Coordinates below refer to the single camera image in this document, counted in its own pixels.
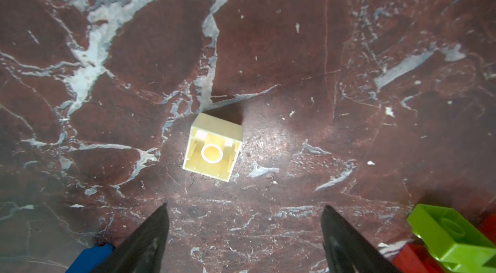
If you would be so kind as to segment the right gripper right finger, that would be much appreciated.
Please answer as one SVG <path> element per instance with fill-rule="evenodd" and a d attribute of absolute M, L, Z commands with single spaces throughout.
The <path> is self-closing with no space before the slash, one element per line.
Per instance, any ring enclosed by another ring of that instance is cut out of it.
<path fill-rule="evenodd" d="M 399 272 L 333 207 L 321 217 L 323 247 L 330 272 Z"/>

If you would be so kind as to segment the dark blue square brick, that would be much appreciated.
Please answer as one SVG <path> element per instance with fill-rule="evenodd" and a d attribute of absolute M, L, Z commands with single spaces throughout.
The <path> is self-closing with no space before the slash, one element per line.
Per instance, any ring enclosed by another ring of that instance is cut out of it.
<path fill-rule="evenodd" d="M 66 270 L 66 273 L 89 273 L 104 262 L 112 254 L 113 250 L 114 246 L 111 244 L 86 248 Z"/>

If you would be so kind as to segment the light green square brick front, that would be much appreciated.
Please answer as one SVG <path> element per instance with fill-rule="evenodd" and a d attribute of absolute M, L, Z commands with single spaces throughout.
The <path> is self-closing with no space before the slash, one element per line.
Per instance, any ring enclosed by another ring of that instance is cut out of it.
<path fill-rule="evenodd" d="M 495 272 L 495 244 L 456 210 L 418 204 L 407 222 L 448 271 Z"/>

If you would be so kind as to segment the cream square brick large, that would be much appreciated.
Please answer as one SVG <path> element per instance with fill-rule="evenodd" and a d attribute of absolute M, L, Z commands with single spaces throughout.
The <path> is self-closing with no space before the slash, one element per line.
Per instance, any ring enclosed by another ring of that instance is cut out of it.
<path fill-rule="evenodd" d="M 189 134 L 182 168 L 228 182 L 243 145 L 240 124 L 200 113 Z"/>

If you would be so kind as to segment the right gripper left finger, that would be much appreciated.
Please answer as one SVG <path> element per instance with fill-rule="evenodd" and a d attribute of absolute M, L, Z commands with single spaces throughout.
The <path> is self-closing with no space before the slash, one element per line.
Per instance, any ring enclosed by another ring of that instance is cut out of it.
<path fill-rule="evenodd" d="M 160 272 L 169 233 L 167 205 L 158 207 L 93 272 Z"/>

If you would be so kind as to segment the small red brick front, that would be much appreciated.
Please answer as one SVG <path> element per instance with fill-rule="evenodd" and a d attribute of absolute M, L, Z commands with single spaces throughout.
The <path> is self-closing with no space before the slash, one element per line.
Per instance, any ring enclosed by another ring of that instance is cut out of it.
<path fill-rule="evenodd" d="M 478 230 L 496 245 L 496 215 L 487 215 L 480 223 Z"/>

